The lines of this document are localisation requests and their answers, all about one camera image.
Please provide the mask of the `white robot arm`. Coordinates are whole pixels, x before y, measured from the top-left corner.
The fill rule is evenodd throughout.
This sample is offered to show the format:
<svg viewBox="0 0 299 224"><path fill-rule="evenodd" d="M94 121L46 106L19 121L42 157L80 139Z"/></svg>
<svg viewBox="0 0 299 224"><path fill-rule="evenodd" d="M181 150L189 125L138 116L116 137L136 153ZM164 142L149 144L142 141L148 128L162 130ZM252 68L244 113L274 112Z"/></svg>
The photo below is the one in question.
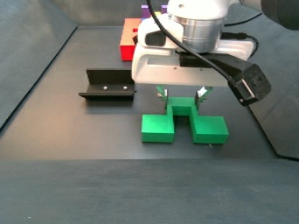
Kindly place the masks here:
<svg viewBox="0 0 299 224"><path fill-rule="evenodd" d="M224 33L237 0L169 0L137 27L132 79L142 84L229 87L244 106L261 99L262 73L248 62L256 46Z"/></svg>

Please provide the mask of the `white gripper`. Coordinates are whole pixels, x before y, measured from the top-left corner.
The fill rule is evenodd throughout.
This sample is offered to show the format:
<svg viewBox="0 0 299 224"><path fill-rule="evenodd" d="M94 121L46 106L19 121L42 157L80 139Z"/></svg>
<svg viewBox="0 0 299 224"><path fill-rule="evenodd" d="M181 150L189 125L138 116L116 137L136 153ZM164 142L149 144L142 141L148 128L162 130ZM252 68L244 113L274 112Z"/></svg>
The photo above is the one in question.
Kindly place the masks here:
<svg viewBox="0 0 299 224"><path fill-rule="evenodd" d="M253 43L245 40L220 40L224 19L194 20L164 13L157 17L164 29L196 53L225 53L241 60L249 58ZM168 89L158 84L206 86L194 94L194 104L206 100L212 87L225 87L226 81L212 68L181 67L178 52L182 49L166 38L161 46L148 45L145 37L158 31L152 18L137 28L137 44L132 62L132 79L136 83L156 84L157 98L166 108Z"/></svg>

